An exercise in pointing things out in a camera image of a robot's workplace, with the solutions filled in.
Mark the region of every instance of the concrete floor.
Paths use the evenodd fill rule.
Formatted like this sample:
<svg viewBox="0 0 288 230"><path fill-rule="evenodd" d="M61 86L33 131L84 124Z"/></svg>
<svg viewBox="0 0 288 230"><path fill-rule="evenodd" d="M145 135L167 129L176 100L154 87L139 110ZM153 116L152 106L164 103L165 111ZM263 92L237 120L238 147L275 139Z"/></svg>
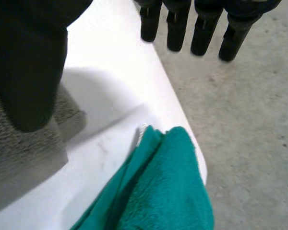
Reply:
<svg viewBox="0 0 288 230"><path fill-rule="evenodd" d="M203 58L167 51L162 9L156 50L206 157L216 230L288 230L288 0L264 15L236 59L217 54L224 13Z"/></svg>

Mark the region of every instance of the green towel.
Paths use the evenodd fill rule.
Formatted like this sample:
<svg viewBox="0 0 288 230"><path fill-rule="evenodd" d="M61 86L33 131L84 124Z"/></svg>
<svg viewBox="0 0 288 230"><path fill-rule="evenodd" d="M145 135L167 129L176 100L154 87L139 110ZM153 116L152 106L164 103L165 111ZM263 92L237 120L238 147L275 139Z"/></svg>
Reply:
<svg viewBox="0 0 288 230"><path fill-rule="evenodd" d="M212 207L189 135L149 126L72 230L212 230Z"/></svg>

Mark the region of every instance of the black rubber finger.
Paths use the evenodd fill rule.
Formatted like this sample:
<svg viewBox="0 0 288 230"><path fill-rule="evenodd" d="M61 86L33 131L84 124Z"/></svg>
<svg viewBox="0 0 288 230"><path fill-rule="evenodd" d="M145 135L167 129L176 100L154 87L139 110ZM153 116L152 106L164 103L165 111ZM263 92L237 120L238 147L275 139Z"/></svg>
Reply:
<svg viewBox="0 0 288 230"><path fill-rule="evenodd" d="M191 52L196 56L203 56L209 47L223 8L195 2L195 9L198 17L195 23Z"/></svg>
<svg viewBox="0 0 288 230"><path fill-rule="evenodd" d="M146 42L153 42L156 38L161 6L162 1L158 0L140 10L141 38Z"/></svg>
<svg viewBox="0 0 288 230"><path fill-rule="evenodd" d="M235 59L252 25L258 21L261 16L262 15L241 18L228 15L228 27L219 51L219 58L221 60L230 62Z"/></svg>
<svg viewBox="0 0 288 230"><path fill-rule="evenodd" d="M66 54L66 29L40 36L0 10L0 102L16 129L33 132L48 123Z"/></svg>
<svg viewBox="0 0 288 230"><path fill-rule="evenodd" d="M189 10L191 2L188 2L175 12L168 12L168 49L173 52L179 52L183 45L183 40L186 34Z"/></svg>

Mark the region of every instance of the white surface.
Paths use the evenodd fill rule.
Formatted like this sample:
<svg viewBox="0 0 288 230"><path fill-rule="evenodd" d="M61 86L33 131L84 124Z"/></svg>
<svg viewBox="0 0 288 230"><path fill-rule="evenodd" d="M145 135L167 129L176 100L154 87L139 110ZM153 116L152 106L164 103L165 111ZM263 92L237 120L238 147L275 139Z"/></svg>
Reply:
<svg viewBox="0 0 288 230"><path fill-rule="evenodd" d="M202 152L152 45L140 40L131 0L94 0L69 28L63 82L87 112L69 143L69 163L0 212L0 230L66 230L120 167L143 123L161 131L185 127L204 182Z"/></svg>

